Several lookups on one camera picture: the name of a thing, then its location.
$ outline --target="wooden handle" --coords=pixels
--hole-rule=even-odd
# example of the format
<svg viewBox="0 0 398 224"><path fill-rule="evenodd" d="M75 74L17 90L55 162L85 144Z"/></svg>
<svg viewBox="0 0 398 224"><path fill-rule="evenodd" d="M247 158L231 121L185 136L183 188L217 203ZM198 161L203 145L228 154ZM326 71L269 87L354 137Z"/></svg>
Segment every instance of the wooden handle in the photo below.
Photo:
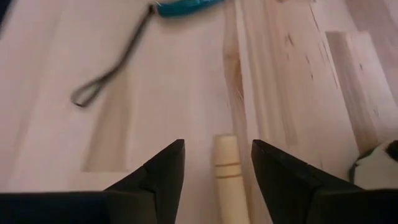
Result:
<svg viewBox="0 0 398 224"><path fill-rule="evenodd" d="M250 224L236 136L215 137L215 168L222 224Z"/></svg>

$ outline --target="wood grain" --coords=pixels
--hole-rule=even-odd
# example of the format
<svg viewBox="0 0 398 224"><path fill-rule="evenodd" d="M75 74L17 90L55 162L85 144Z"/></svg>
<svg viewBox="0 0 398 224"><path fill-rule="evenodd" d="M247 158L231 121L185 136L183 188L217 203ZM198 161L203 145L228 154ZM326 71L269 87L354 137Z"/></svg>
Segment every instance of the wood grain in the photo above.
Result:
<svg viewBox="0 0 398 224"><path fill-rule="evenodd" d="M104 103L102 95L91 108L82 111L70 103L70 93L114 63L143 7L144 2L139 5L125 0L65 3L52 41L43 43L49 48L40 71L43 79L26 135L20 140L9 190L69 188L83 165Z"/></svg>
<svg viewBox="0 0 398 224"><path fill-rule="evenodd" d="M242 4L261 138L346 177L358 152L312 5L275 1ZM334 165L337 161L341 167Z"/></svg>
<svg viewBox="0 0 398 224"><path fill-rule="evenodd" d="M0 38L0 189L6 187L26 135L65 2L20 0L11 6Z"/></svg>
<svg viewBox="0 0 398 224"><path fill-rule="evenodd" d="M213 136L233 132L224 77L223 6L182 20L153 20L129 67L136 78L131 82L128 168L185 139L177 223L219 223Z"/></svg>
<svg viewBox="0 0 398 224"><path fill-rule="evenodd" d="M398 103L398 26L390 11L398 5L377 0L346 0L348 9L359 30L368 30L390 87Z"/></svg>
<svg viewBox="0 0 398 224"><path fill-rule="evenodd" d="M397 108L368 32L329 32L329 45L360 152L394 138Z"/></svg>
<svg viewBox="0 0 398 224"><path fill-rule="evenodd" d="M224 76L228 89L229 107L231 108L233 133L237 136L239 154L243 167L243 179L249 207L251 204L251 186L255 183L252 177L252 162L250 158L251 141L248 139L246 123L246 108L243 78L241 71L241 56L239 52L238 27L236 23L236 4L226 2L224 7Z"/></svg>

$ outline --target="wooden surface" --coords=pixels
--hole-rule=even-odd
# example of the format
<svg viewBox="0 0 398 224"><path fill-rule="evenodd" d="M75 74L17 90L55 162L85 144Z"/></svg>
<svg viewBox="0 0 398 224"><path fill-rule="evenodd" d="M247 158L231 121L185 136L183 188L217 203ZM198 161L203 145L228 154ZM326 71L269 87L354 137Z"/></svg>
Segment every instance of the wooden surface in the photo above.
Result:
<svg viewBox="0 0 398 224"><path fill-rule="evenodd" d="M270 223L252 139L347 178L359 152L396 138L395 0L236 0L154 18L98 101L74 107L147 2L15 2L0 39L2 191L101 190L184 138L177 223L218 223L213 137L235 133L251 223Z"/></svg>

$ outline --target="blue plastic object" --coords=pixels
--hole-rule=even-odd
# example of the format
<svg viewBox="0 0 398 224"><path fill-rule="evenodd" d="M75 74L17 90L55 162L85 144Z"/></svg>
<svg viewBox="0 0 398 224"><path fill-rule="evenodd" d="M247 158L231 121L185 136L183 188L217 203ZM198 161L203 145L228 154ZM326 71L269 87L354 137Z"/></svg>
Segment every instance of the blue plastic object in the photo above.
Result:
<svg viewBox="0 0 398 224"><path fill-rule="evenodd" d="M179 0L175 2L155 3L161 17L179 17L193 14L224 0Z"/></svg>

